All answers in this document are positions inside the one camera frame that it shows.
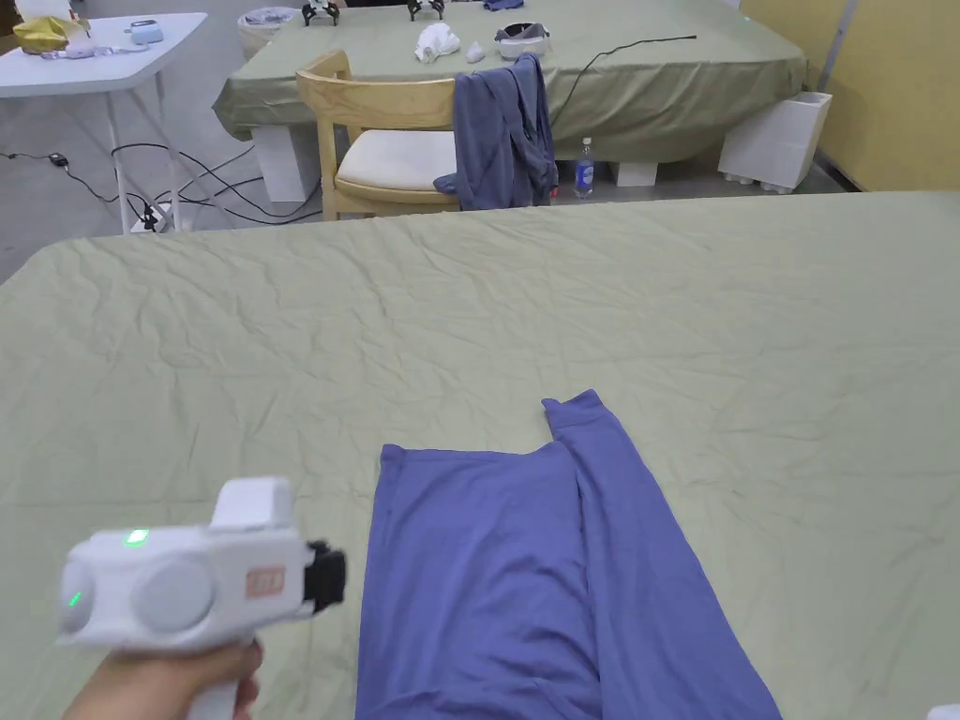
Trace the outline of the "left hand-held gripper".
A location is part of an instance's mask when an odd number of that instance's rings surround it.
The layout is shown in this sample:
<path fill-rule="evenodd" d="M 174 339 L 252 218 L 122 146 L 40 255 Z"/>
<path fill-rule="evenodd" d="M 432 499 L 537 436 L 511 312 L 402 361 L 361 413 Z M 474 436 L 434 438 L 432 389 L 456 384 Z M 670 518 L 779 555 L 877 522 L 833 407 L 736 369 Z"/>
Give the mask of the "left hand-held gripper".
<path fill-rule="evenodd" d="M 339 604 L 346 583 L 345 553 L 299 531 L 286 479 L 236 478 L 206 524 L 99 531 L 75 546 L 59 641 L 108 654 L 202 653 Z M 197 697 L 185 719 L 231 719 L 235 687 Z"/>

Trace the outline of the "person's left hand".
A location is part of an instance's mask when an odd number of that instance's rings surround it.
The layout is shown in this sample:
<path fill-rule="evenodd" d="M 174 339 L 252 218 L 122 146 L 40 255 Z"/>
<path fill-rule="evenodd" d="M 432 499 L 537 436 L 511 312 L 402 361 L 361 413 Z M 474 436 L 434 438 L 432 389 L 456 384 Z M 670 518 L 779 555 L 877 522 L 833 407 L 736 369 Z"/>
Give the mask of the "person's left hand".
<path fill-rule="evenodd" d="M 192 654 L 112 652 L 65 711 L 65 719 L 185 719 L 196 699 L 235 683 L 231 719 L 249 719 L 259 694 L 263 647 L 254 640 Z"/>

